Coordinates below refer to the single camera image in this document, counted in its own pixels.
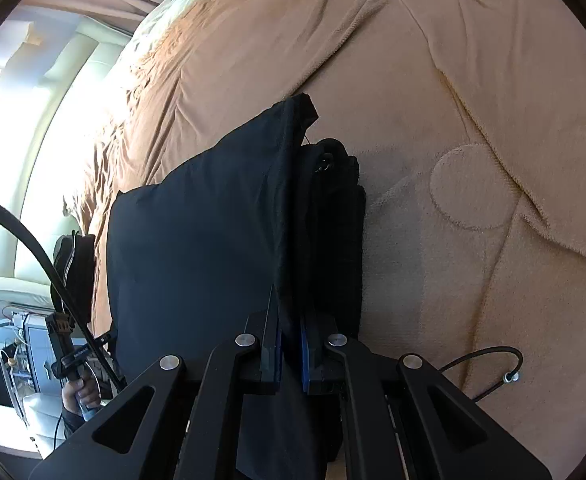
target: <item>bed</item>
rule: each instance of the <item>bed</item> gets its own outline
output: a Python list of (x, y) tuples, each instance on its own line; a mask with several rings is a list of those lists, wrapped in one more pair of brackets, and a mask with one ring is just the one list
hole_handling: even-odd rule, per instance
[[(97, 237), (93, 332), (110, 325), (117, 193), (162, 181), (304, 91), (320, 116), (310, 142), (333, 137), (356, 155), (368, 197), (362, 341), (435, 365), (518, 347), (521, 379), (481, 406), (554, 478), (576, 467), (586, 453), (586, 31), (561, 0), (167, 0), (107, 82), (113, 99), (66, 194)], [(473, 395), (509, 366), (486, 356), (448, 376)]]

